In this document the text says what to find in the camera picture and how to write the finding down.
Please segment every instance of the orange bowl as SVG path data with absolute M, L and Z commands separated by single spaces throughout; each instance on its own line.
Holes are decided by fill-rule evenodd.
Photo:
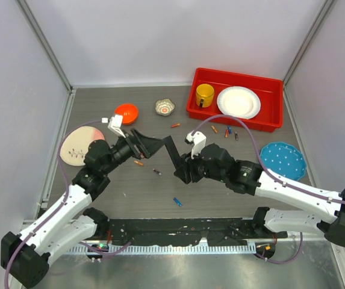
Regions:
M 138 109 L 133 104 L 122 104 L 118 106 L 114 113 L 123 116 L 123 125 L 130 125 L 136 121 Z

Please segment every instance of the yellow mug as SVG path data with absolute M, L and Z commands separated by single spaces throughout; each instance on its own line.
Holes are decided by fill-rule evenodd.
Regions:
M 214 99 L 214 87 L 203 83 L 196 87 L 196 104 L 200 107 L 209 107 Z

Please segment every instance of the blue plate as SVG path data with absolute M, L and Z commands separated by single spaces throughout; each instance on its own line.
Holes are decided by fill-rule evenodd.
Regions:
M 281 176 L 298 181 L 306 174 L 306 162 L 302 153 L 291 144 L 269 143 L 261 150 L 266 167 Z

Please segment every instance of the purple cable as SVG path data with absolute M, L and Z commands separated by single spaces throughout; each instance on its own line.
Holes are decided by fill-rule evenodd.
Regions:
M 128 242 L 127 244 L 125 244 L 123 247 L 121 247 L 119 250 L 117 250 L 116 252 L 113 252 L 113 253 L 103 253 L 102 251 L 106 251 L 106 250 L 98 250 L 98 249 L 95 249 L 94 247 L 91 247 L 89 246 L 87 243 L 84 243 L 84 242 L 79 242 L 79 244 L 81 245 L 84 245 L 86 247 L 88 247 L 89 249 L 93 250 L 93 251 L 96 251 L 95 253 L 98 253 L 100 255 L 103 255 L 104 254 L 104 257 L 102 257 L 101 259 L 104 259 L 104 260 L 108 260 L 114 256 L 116 256 L 117 254 L 123 252 L 126 248 L 128 248 L 128 246 L 131 244 L 131 242 Z M 67 273 L 69 273 L 70 271 L 72 271 L 73 269 L 83 265 L 84 263 L 86 263 L 86 261 L 84 262 L 80 262 L 79 264 L 73 266 L 72 268 L 70 268 L 69 270 L 66 270 L 65 272 L 61 272 L 61 273 L 50 273 L 51 276 L 63 276 Z
M 57 161 L 58 161 L 58 166 L 60 167 L 60 171 L 61 171 L 61 175 L 63 176 L 64 182 L 65 182 L 65 195 L 64 195 L 64 199 L 63 202 L 49 215 L 47 216 L 47 218 L 44 219 L 44 221 L 42 221 L 40 224 L 38 224 L 33 230 L 32 232 L 27 235 L 27 237 L 25 239 L 22 240 L 22 242 L 20 243 L 20 245 L 18 245 L 18 247 L 16 248 L 16 250 L 14 250 L 13 254 L 11 255 L 8 265 L 6 266 L 5 269 L 5 277 L 4 277 L 4 287 L 5 289 L 9 289 L 9 273 L 10 273 L 10 269 L 11 269 L 11 265 L 13 264 L 14 260 L 16 259 L 17 254 L 20 252 L 21 248 L 27 243 L 27 241 L 34 236 L 34 234 L 43 226 L 45 225 L 50 219 L 52 219 L 59 210 L 61 210 L 61 208 L 63 207 L 63 205 L 66 203 L 67 199 L 68 199 L 68 195 L 69 195 L 69 181 L 68 178 L 66 176 L 64 167 L 63 167 L 63 163 L 61 162 L 61 158 L 60 158 L 60 150 L 61 147 L 63 146 L 63 143 L 65 141 L 65 139 L 71 134 L 73 133 L 76 129 L 82 127 L 82 126 L 86 126 L 86 125 L 92 125 L 95 123 L 101 123 L 101 120 L 95 120 L 93 122 L 87 122 L 84 123 L 80 126 L 78 126 L 77 128 L 71 130 L 71 132 L 68 132 L 63 139 L 60 142 L 60 145 L 58 146 L 57 149 Z
M 275 261 L 275 260 L 270 260 L 270 259 L 267 259 L 267 260 L 266 260 L 266 258 L 264 257 L 264 252 L 263 252 L 262 255 L 260 255 L 260 254 L 258 254 L 258 253 L 256 253 L 255 255 L 258 256 L 259 258 L 261 258 L 262 260 L 265 260 L 265 261 L 267 261 L 267 262 L 269 262 L 269 263 L 278 264 L 278 265 L 284 265 L 284 264 L 288 264 L 288 263 L 291 263 L 291 262 L 295 261 L 295 260 L 299 257 L 299 255 L 300 255 L 300 253 L 301 253 L 301 251 L 302 251 L 302 248 L 303 248 L 303 234 L 302 234 L 302 232 L 301 232 L 301 233 L 300 233 L 300 241 L 299 241 L 299 248 L 298 248 L 298 251 L 297 251 L 297 253 L 294 255 L 294 257 L 292 257 L 291 259 L 289 259 L 289 260 L 287 260 L 287 261 Z
M 266 172 L 266 174 L 268 174 L 269 177 L 271 177 L 274 181 L 277 181 L 278 183 L 280 184 L 283 184 L 284 181 L 282 181 L 281 179 L 277 178 L 276 176 L 274 176 L 272 173 L 270 173 L 270 171 L 267 169 L 267 167 L 264 165 L 261 157 L 260 157 L 260 154 L 259 154 L 259 150 L 258 150 L 258 147 L 256 145 L 256 141 L 251 133 L 251 130 L 244 124 L 244 122 L 242 120 L 240 120 L 239 118 L 237 117 L 234 117 L 234 116 L 229 116 L 227 114 L 217 114 L 216 116 L 211 116 L 209 118 L 207 118 L 206 120 L 204 120 L 203 122 L 201 122 L 191 133 L 191 135 L 194 135 L 205 123 L 209 122 L 210 120 L 213 120 L 213 119 L 217 119 L 219 117 L 227 117 L 229 119 L 234 119 L 236 120 L 242 127 L 244 127 L 246 129 L 246 131 L 249 133 L 250 135 L 250 138 L 251 138 L 251 141 L 252 141 L 252 146 L 255 150 L 255 153 L 256 153 L 256 156 L 258 157 L 258 161 L 259 161 L 259 164 L 261 165 L 262 169 Z M 338 204 L 342 204 L 342 205 L 345 205 L 345 200 L 337 200 L 337 199 L 331 199 L 329 200 L 328 197 L 324 197 L 324 196 L 320 196 L 319 194 L 316 194 L 316 193 L 313 193 L 311 191 L 308 191 L 308 190 L 305 190 L 304 188 L 299 188 L 295 185 L 292 185 L 292 184 L 289 184 L 289 183 L 286 183 L 286 187 L 289 187 L 289 188 L 292 188 L 294 190 L 297 190 L 297 191 L 300 191 L 301 193 L 305 193 L 305 194 L 308 194 L 310 196 L 313 196 L 313 197 L 317 197 L 319 199 L 322 199 L 322 200 L 328 200 L 328 201 L 331 201 L 333 203 L 338 203 Z

